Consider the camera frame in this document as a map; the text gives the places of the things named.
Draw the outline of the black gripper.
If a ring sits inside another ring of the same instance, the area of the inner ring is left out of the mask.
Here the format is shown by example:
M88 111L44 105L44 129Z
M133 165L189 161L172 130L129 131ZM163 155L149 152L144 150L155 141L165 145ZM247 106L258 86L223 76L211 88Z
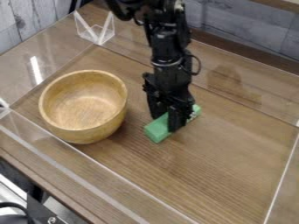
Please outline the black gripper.
M144 73L143 78L151 117L156 119L168 112L168 130L175 132L192 114L192 63L188 60L153 63L153 71Z

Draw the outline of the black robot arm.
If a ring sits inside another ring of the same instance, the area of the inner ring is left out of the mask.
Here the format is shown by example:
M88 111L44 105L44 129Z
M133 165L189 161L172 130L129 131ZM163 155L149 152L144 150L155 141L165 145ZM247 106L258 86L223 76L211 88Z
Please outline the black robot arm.
M192 76L191 30L183 0L105 0L123 21L144 28L152 49L153 71L144 73L144 91L152 118L168 115L167 128L180 129L192 116L195 103L188 86Z

